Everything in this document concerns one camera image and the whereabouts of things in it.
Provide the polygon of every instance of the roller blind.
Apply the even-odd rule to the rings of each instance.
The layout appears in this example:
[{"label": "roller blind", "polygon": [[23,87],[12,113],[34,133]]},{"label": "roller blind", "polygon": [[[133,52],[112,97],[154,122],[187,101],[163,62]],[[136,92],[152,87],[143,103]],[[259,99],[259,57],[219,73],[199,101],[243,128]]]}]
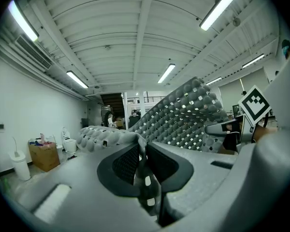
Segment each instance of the roller blind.
[{"label": "roller blind", "polygon": [[242,84],[240,79],[219,87],[223,108],[228,113],[232,110],[233,105],[237,105],[238,101],[242,98]]},{"label": "roller blind", "polygon": [[244,86],[244,90],[248,92],[254,85],[256,85],[261,91],[269,85],[264,69],[253,72],[247,76],[241,78]]}]

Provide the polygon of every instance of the baseboard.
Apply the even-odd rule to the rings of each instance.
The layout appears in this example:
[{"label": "baseboard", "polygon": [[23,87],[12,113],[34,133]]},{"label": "baseboard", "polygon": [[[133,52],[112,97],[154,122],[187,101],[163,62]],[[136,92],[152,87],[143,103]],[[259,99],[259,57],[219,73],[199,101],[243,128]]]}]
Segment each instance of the baseboard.
[{"label": "baseboard", "polygon": [[[32,161],[27,163],[28,166],[31,166],[32,164],[33,164]],[[13,173],[13,172],[15,172],[14,168],[2,171],[2,172],[0,172],[0,177],[4,176],[4,175],[7,175],[7,174],[10,174],[10,173]]]}]

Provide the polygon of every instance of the white column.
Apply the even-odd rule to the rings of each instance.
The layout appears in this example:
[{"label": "white column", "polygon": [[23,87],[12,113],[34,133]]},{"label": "white column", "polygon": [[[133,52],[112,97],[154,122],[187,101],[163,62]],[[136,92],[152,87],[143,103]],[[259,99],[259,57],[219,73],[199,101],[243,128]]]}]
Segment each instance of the white column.
[{"label": "white column", "polygon": [[129,128],[127,92],[124,92],[123,95],[124,95],[125,122],[126,122],[126,130],[127,130]]},{"label": "white column", "polygon": [[140,99],[141,117],[143,117],[145,115],[145,103],[143,91],[139,91],[139,99]]}]

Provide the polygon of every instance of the staircase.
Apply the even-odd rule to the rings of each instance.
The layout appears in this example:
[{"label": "staircase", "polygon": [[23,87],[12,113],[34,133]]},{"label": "staircase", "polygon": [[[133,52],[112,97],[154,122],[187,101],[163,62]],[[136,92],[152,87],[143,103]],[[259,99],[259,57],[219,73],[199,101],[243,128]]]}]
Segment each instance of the staircase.
[{"label": "staircase", "polygon": [[125,116],[121,93],[101,95],[105,106],[111,106],[116,117]]}]

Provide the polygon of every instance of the floor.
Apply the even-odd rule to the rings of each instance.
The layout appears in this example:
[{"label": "floor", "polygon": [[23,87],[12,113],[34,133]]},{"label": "floor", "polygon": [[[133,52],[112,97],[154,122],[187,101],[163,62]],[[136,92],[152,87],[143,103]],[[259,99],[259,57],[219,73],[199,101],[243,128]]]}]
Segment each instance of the floor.
[{"label": "floor", "polygon": [[2,177],[0,177],[1,182],[2,182],[2,187],[3,187],[3,191],[10,196],[11,198],[13,198],[14,200],[18,200],[20,195],[28,188],[30,188],[31,186],[33,186],[35,183],[37,183],[40,179],[44,178],[46,175],[48,175],[49,173],[51,173],[52,171],[54,171],[55,169],[60,168],[63,164],[65,164],[67,162],[67,159],[73,155],[79,157],[82,155],[86,155],[87,153],[82,152],[80,149],[78,149],[75,153],[62,153],[61,156],[59,156],[59,160],[60,160],[60,165],[57,166],[56,168],[48,171],[48,172],[44,172],[41,169],[39,169],[38,167],[36,167],[35,165],[31,165],[29,166],[29,171],[30,171],[30,176],[31,179],[27,180],[27,181],[22,181],[20,180],[16,173],[10,173],[10,174],[6,174]]}]

